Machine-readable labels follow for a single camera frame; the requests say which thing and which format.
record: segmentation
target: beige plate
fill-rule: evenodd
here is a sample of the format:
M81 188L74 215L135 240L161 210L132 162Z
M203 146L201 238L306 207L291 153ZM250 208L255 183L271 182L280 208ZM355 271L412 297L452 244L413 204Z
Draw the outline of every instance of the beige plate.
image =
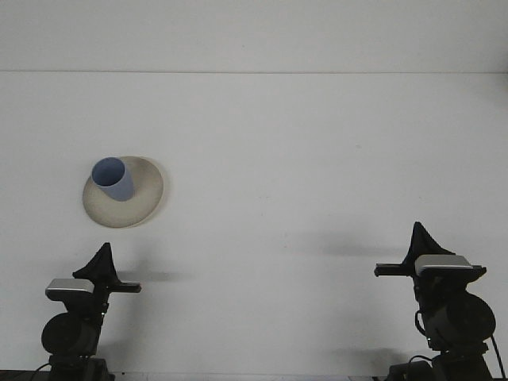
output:
M83 189L83 206L92 220L110 228L126 228L142 222L159 205L164 191L162 175L155 165L135 156L120 158L130 170L134 196L116 201L97 188L91 178Z

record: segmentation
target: black cable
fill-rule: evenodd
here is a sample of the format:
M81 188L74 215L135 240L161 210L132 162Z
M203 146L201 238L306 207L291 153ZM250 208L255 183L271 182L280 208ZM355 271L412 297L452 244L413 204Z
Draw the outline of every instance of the black cable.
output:
M425 357L422 355L416 355L416 356L411 357L410 360L407 362L406 381L409 381L409 379L410 379L410 366L411 366L411 362L414 359L422 359L422 360L426 360L426 361L432 361L432 359L430 359L429 357Z
M502 379L506 380L505 368L502 366L501 355L499 354L498 345L495 342L494 335L491 336L492 345L494 346L495 355L498 357L499 369L501 369Z
M46 363L44 365L39 366L35 371L33 371L32 376L30 377L29 381L33 381L35 375L39 372L39 370L44 368L44 367L47 367L48 365L49 365L49 363Z
M425 330L421 327L420 321L418 320L418 314L421 314L421 310L416 311L414 314L414 325L416 325L416 329L419 333L421 333L423 336L427 337L427 333Z

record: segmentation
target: blue cup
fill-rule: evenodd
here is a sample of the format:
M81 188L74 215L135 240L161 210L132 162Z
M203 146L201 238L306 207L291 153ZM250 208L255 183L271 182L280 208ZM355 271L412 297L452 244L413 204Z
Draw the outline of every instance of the blue cup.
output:
M117 157L106 157L92 169L92 181L104 193L117 201L134 196L134 184L129 169Z

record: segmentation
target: cup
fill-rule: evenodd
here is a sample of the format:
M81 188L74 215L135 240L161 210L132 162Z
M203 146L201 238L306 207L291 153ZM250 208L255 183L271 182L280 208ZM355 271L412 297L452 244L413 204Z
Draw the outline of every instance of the cup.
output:
M117 201L127 201L134 196L133 178L124 162L117 157L99 160L92 169L94 184Z

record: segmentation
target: cable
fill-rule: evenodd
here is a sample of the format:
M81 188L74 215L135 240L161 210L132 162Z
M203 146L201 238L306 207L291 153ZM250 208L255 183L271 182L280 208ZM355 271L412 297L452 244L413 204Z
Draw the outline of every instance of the cable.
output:
M39 366L35 371L33 371L32 376L30 377L29 381L33 381L35 375L39 372L39 370L44 368L44 367L47 367L48 365L49 365L49 363L46 363L44 365Z
M420 321L418 320L418 314L421 314L421 310L416 311L414 314L414 325L416 325L416 329L419 333L421 333L423 336L427 337L427 333L425 330L421 327Z
M501 355L499 354L498 345L495 342L494 335L491 336L491 340L492 340L492 345L494 346L495 355L498 357L499 369L501 369L502 379L506 380L505 368L502 366Z
M411 357L410 360L407 362L406 381L409 381L409 379L410 379L410 366L411 366L411 362L414 359L422 359L422 360L425 360L425 361L432 361L432 359L430 359L429 357L425 357L425 356L422 356L422 355L416 355L416 356Z

